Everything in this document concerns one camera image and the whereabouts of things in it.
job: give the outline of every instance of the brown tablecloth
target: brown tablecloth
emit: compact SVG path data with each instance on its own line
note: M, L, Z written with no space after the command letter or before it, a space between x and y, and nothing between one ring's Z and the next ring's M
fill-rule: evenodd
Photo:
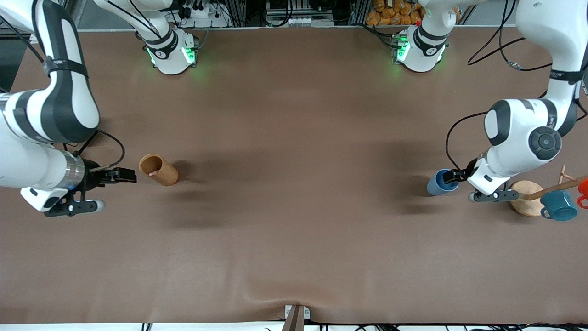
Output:
M0 322L272 320L292 303L329 323L588 322L585 211L527 219L468 202L467 183L426 195L457 119L546 88L548 69L499 55L467 67L491 33L456 29L417 74L360 28L213 31L177 76L151 68L132 33L81 34L121 166L159 153L181 182L138 173L88 193L104 212L55 219L0 190ZM526 41L505 51L549 60ZM13 90L47 83L28 53ZM585 126L517 179L550 186L563 163L584 175ZM462 167L488 147L482 117L450 143ZM84 155L106 164L119 150L100 138Z

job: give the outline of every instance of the round wooden base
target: round wooden base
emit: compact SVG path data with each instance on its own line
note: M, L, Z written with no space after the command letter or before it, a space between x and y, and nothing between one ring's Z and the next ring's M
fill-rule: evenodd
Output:
M543 208L543 204L541 203L540 199L529 201L523 199L523 197L528 194L538 192L542 190L543 187L529 180L521 180L513 183L510 188L519 192L520 198L510 202L510 205L517 213L528 217L541 216L541 209Z

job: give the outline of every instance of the red mug handle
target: red mug handle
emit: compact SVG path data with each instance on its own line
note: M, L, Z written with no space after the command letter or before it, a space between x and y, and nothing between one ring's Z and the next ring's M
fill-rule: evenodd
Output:
M580 208L583 208L583 209L588 209L588 206L584 206L584 205L582 204L582 201L583 201L584 199L588 199L588 198L587 198L586 196L580 196L580 197L578 197L578 200L576 200L576 202L578 203L578 206L580 206Z

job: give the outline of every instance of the blue mug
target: blue mug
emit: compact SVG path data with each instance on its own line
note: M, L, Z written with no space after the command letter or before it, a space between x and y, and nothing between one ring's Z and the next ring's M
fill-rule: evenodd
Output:
M458 182L445 184L443 181L443 174L448 172L449 169L441 169L437 171L435 176L431 177L427 183L427 192L432 196L440 196L447 192L455 191L459 185Z
M548 220L569 221L578 215L578 209L567 191L547 192L541 197L541 203L545 206L541 209L541 216Z

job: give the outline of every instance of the brown cup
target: brown cup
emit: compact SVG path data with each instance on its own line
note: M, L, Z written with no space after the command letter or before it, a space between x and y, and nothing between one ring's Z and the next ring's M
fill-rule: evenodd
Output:
M178 170L158 154L147 154L139 161L139 170L163 186L178 181Z

